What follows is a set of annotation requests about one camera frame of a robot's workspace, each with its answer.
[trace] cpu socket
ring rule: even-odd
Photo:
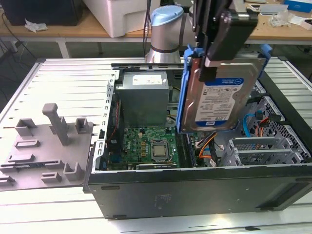
[[[151,141],[152,160],[163,162],[169,160],[168,142],[163,140],[160,142]]]

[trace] metal workbench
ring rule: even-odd
[[[102,122],[103,103],[111,63],[144,62],[142,58],[47,59],[36,63],[0,114],[0,163],[6,158],[17,132],[19,118],[31,117],[36,124],[48,119],[42,104],[58,104],[67,122],[87,117],[95,125],[92,142]],[[312,126],[312,89],[287,61],[272,58],[266,72]],[[311,233],[312,193],[281,212],[211,214],[133,220],[106,220],[91,194],[82,188],[9,191],[0,193],[1,233]]]

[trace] hard drive label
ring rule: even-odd
[[[243,86],[243,78],[217,78],[205,82],[199,101],[196,124],[215,126],[225,123],[235,105],[233,95]]]

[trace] table leg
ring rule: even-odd
[[[98,47],[98,52],[99,52],[100,54],[103,54],[104,51],[103,51],[102,42],[98,42],[98,43],[97,43],[97,47]]]
[[[67,49],[66,42],[58,41],[58,46],[59,46],[60,52],[62,53],[63,59],[69,59],[71,56]]]

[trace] black box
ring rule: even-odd
[[[0,0],[12,25],[25,19],[47,25],[76,26],[82,16],[81,0]]]

